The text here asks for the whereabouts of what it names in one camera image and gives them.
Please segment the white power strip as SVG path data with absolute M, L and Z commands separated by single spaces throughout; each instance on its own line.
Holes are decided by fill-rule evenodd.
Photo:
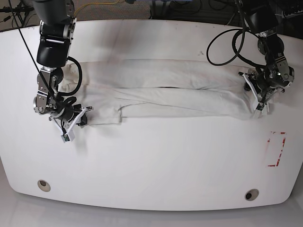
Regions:
M 287 10 L 284 10 L 282 12 L 282 18 L 289 19 L 289 18 L 293 18 L 296 16 L 300 16 L 302 14 L 303 14 L 303 8 L 298 5 L 298 6 L 289 8 Z

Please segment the black tripod stand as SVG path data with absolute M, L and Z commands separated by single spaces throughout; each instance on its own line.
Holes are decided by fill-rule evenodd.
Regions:
M 19 27 L 25 27 L 30 17 L 30 13 L 34 11 L 34 7 L 29 5 L 27 0 L 19 0 L 18 4 L 10 9 L 10 6 L 4 6 L 0 9 L 1 13 L 8 14 L 6 17 L 0 19 L 0 23 L 5 23 L 11 20 L 11 23 L 15 22 Z

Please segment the red tape rectangle marking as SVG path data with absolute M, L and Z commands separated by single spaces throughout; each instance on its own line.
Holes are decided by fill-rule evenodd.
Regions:
M 267 167 L 277 167 L 279 165 L 285 146 L 286 136 L 286 132 L 270 132 L 265 150 L 265 165 Z

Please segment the white T-shirt with yellow logo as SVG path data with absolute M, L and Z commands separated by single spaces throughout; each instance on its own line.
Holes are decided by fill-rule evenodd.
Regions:
M 83 62 L 80 67 L 76 98 L 93 107 L 87 114 L 90 125 L 140 117 L 257 117 L 254 97 L 240 76 L 245 67 L 157 59 Z

